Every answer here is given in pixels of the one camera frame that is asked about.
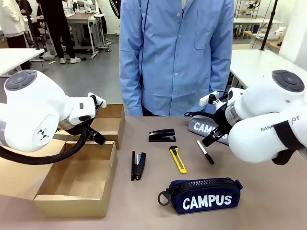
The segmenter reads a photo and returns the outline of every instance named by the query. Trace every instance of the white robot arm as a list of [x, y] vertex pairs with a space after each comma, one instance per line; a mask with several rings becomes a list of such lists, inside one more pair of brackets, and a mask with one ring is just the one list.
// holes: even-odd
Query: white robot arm
[[229, 134], [229, 147], [240, 159], [279, 165], [307, 146], [305, 86], [293, 73], [274, 71], [246, 90], [231, 88], [227, 104], [213, 104], [219, 127], [203, 140], [205, 146]]
[[94, 94], [68, 97], [53, 80], [35, 70], [14, 74], [5, 82], [4, 90], [7, 104], [0, 112], [1, 145], [34, 152], [49, 143], [57, 129], [104, 143], [104, 137], [89, 127], [96, 110], [106, 106]]

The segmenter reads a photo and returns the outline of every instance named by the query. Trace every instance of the white pillar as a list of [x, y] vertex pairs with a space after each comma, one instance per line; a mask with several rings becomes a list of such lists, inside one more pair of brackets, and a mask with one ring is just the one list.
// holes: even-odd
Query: white pillar
[[307, 1], [297, 0], [279, 55], [307, 70]]

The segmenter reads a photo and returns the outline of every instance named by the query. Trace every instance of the black stapler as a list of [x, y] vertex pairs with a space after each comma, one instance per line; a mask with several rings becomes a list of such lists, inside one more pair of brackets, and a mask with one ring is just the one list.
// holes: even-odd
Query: black stapler
[[157, 130], [149, 133], [149, 142], [176, 142], [173, 128]]
[[135, 151], [132, 151], [131, 181], [139, 181], [142, 177], [145, 167], [146, 153], [137, 154], [135, 159]]

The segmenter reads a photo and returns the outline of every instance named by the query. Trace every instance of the white jacket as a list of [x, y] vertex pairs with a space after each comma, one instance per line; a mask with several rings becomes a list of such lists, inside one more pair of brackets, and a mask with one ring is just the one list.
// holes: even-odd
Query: white jacket
[[0, 0], [0, 26], [5, 35], [19, 34], [28, 30], [15, 0]]

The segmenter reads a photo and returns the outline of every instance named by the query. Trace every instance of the yellow box cutter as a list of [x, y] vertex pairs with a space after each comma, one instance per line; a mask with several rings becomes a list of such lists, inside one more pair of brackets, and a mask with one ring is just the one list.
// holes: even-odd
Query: yellow box cutter
[[184, 167], [184, 164], [179, 156], [179, 148], [177, 146], [171, 146], [169, 147], [169, 151], [171, 152], [173, 158], [174, 158], [174, 161], [180, 171], [180, 173], [182, 174], [186, 174], [187, 173], [187, 170], [186, 168]]

